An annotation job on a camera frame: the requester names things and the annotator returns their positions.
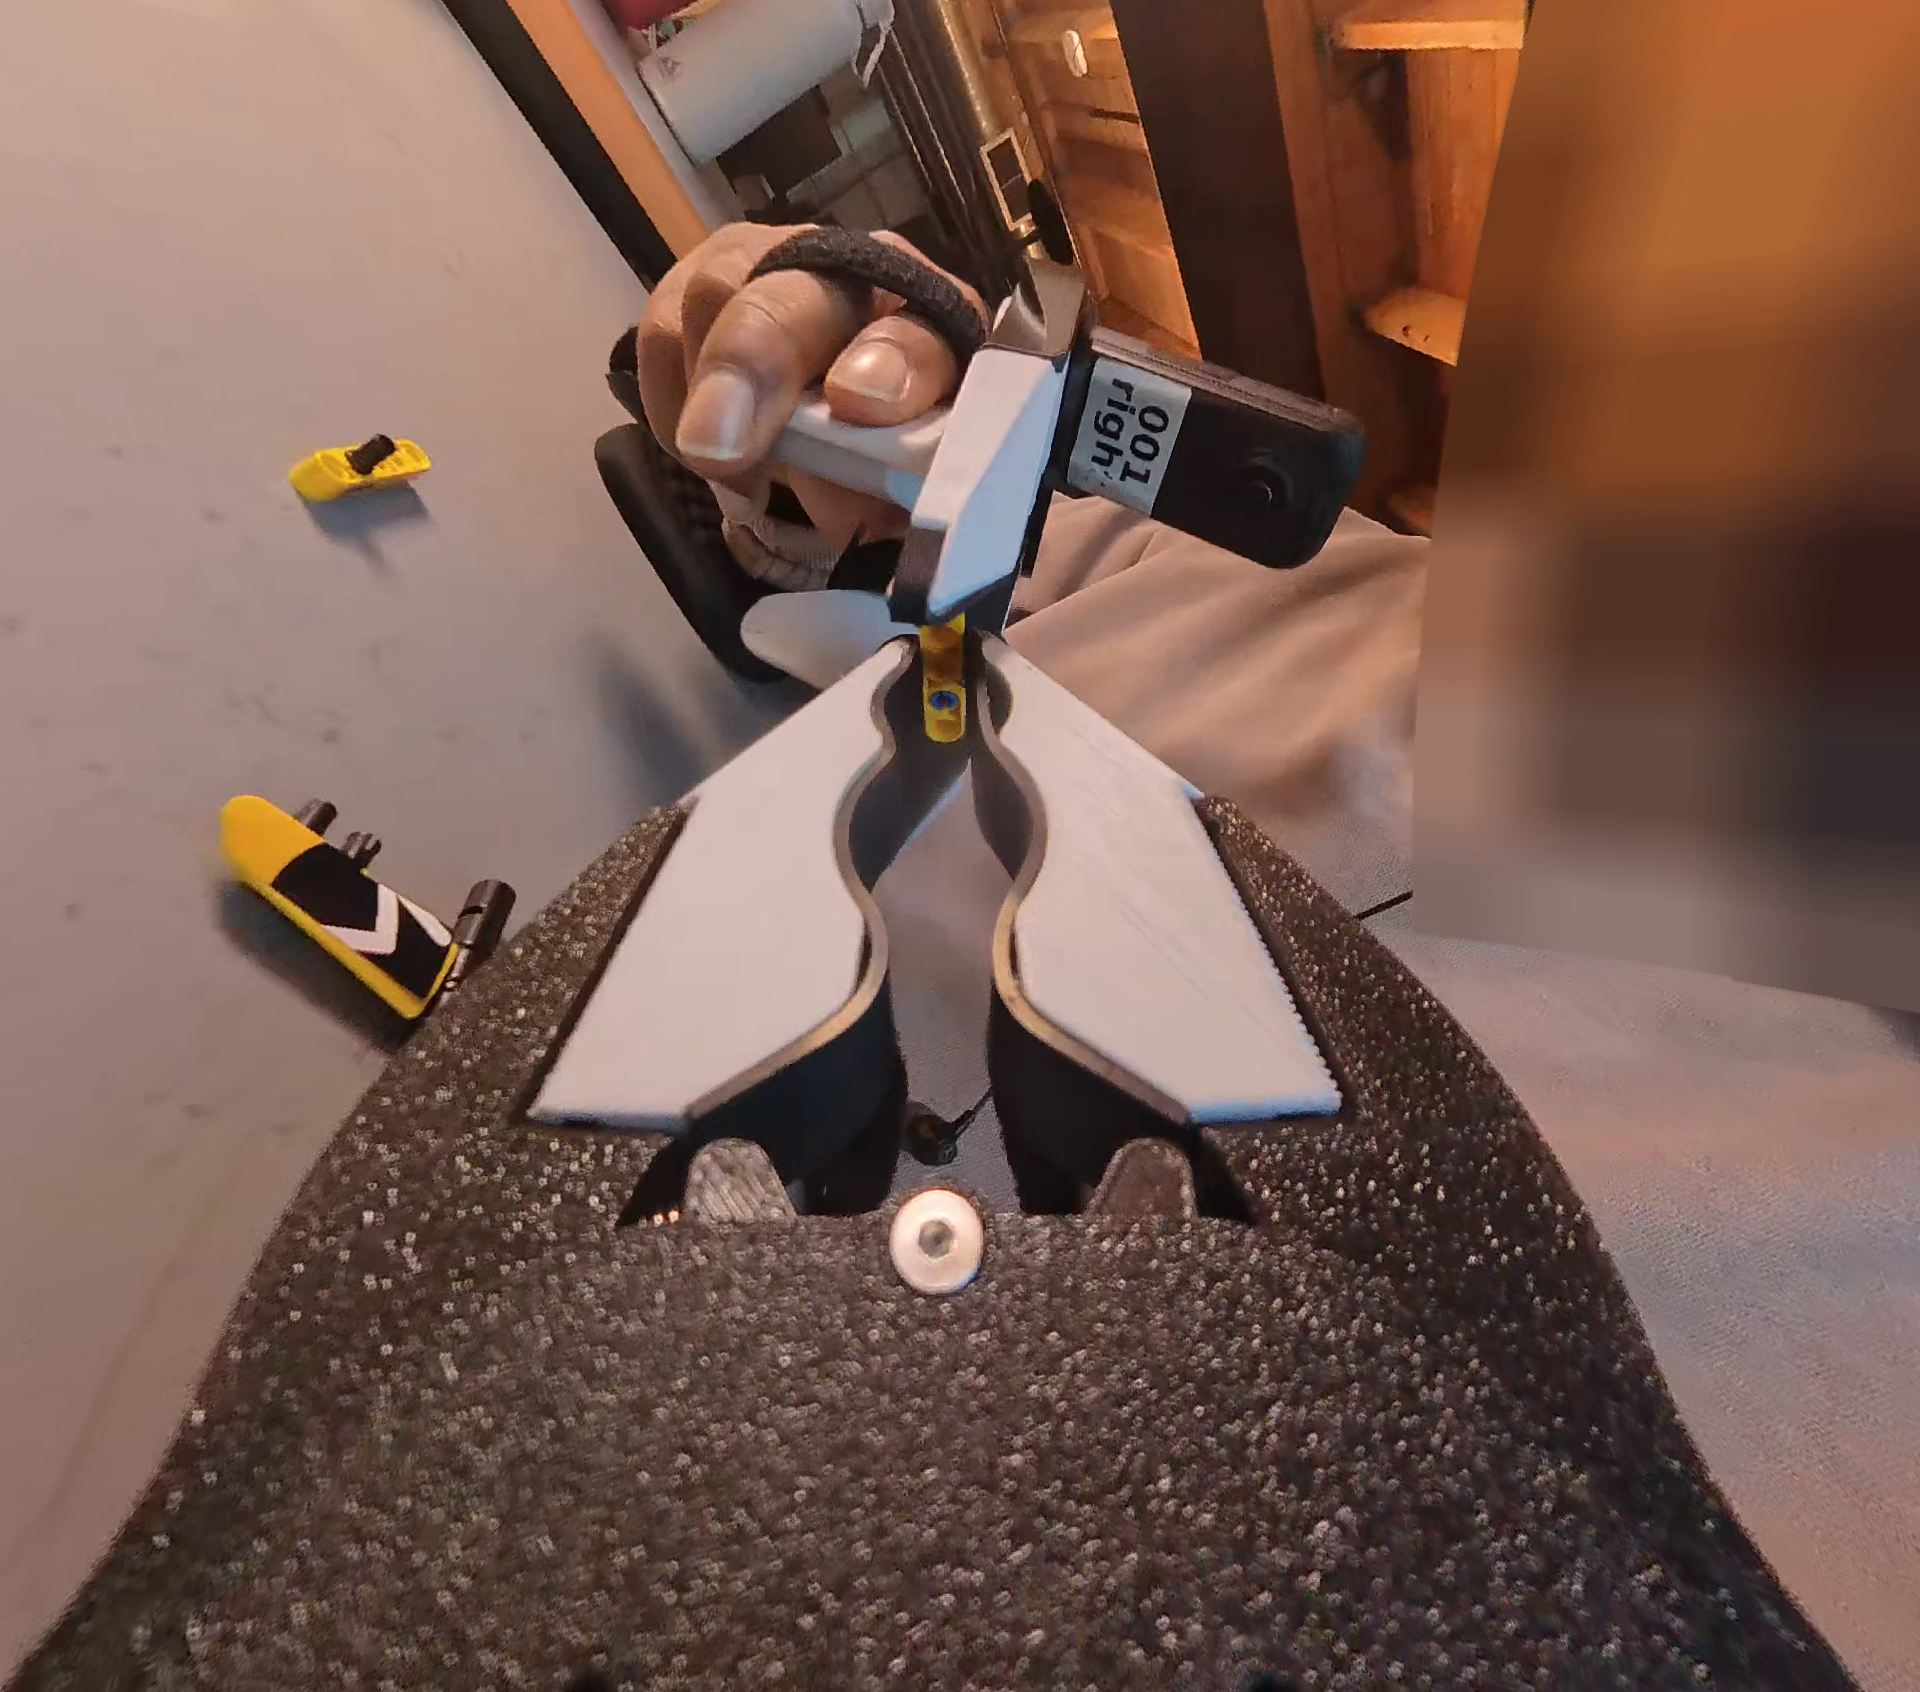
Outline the grey desk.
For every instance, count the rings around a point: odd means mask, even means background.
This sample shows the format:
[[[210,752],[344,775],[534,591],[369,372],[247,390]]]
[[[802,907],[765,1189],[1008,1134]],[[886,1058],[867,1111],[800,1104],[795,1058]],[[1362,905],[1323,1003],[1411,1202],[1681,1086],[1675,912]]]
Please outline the grey desk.
[[[639,313],[442,0],[3,0],[6,1675],[403,1037],[226,874],[226,797],[521,926],[798,702],[598,479]],[[294,493],[373,434],[431,471]]]

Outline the white water bottle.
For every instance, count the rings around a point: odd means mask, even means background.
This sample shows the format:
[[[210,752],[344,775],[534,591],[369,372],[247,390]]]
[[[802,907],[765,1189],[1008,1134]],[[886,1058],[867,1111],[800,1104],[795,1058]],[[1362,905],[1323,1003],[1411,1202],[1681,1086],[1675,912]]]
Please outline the white water bottle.
[[[680,154],[704,168],[832,72],[867,83],[893,0],[717,0],[636,74]]]

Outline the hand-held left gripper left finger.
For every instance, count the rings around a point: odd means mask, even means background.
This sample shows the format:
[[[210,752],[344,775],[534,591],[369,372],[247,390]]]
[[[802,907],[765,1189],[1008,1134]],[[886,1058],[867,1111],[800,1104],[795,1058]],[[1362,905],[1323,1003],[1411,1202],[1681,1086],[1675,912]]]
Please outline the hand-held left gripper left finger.
[[[867,951],[841,822],[883,768],[905,668],[889,638],[684,794],[528,1119],[687,1130],[841,1012]]]

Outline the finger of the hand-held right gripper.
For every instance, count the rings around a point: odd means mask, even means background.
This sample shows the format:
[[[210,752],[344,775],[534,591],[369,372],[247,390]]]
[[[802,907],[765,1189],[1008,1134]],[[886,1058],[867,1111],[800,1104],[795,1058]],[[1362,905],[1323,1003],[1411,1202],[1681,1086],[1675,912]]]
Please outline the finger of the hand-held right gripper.
[[[1011,591],[1064,391],[1067,356],[982,350],[970,358],[909,506],[889,591],[893,622],[942,626]]]

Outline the person's right forearm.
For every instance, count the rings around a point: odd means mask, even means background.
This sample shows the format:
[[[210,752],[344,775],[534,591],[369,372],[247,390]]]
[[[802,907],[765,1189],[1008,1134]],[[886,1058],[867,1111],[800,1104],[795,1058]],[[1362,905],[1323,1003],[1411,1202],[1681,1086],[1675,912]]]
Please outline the person's right forearm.
[[[1008,645],[1356,912],[1410,903],[1429,543],[1343,511],[1267,571],[1100,500],[1055,500]]]

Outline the person's beige sweatshirt torso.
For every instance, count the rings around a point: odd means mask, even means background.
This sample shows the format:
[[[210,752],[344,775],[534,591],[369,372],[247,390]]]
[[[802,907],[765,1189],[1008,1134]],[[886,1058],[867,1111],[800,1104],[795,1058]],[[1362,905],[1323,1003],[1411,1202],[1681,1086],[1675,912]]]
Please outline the person's beige sweatshirt torso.
[[[1713,1484],[1864,1688],[1916,1687],[1916,1016],[1370,930],[1590,1208]]]

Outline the long yellow holed beam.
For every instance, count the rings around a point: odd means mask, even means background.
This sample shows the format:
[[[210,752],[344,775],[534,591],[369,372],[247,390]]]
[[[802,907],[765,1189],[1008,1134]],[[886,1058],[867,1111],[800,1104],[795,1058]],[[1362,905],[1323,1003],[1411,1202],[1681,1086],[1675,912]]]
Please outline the long yellow holed beam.
[[[934,745],[957,745],[967,734],[967,627],[955,615],[918,627],[918,671],[923,737]]]

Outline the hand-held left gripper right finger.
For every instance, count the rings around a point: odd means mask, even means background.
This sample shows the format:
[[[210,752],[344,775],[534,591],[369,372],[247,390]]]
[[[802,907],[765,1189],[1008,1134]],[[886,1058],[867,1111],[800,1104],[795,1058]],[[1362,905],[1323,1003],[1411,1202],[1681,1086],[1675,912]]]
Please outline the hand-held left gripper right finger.
[[[970,797],[1008,879],[996,986],[1026,1033],[1177,1123],[1340,1107],[1199,786],[1003,638],[979,645]]]

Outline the yellow piece with black pins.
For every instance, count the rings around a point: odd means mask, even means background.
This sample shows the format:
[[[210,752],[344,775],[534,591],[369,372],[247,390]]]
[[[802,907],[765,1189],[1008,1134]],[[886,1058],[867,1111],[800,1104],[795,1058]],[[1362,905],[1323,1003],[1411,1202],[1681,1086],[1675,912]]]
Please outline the yellow piece with black pins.
[[[407,442],[373,434],[354,446],[320,446],[291,467],[287,486],[303,504],[333,504],[369,490],[398,487],[432,468],[431,456]]]

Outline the person's right hand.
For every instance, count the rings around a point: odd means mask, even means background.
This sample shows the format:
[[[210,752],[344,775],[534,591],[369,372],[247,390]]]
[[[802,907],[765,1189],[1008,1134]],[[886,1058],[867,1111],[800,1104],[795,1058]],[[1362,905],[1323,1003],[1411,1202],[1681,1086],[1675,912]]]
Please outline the person's right hand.
[[[854,543],[897,539],[897,504],[771,467],[793,408],[898,427],[957,391],[966,361],[898,292],[813,272],[760,273],[800,228],[728,223],[656,286],[636,324],[640,416],[713,490],[734,563],[782,591],[827,585]]]

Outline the yellow building panel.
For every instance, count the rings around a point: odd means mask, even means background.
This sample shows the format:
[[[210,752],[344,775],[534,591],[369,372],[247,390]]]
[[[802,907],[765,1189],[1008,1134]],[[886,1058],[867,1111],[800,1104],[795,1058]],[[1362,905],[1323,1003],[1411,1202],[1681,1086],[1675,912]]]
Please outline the yellow building panel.
[[[442,918],[374,878],[381,840],[331,833],[337,807],[309,797],[296,812],[251,792],[219,814],[232,878],[294,923],[398,1021],[417,1026],[502,942],[516,911],[505,879],[469,885],[454,918]]]

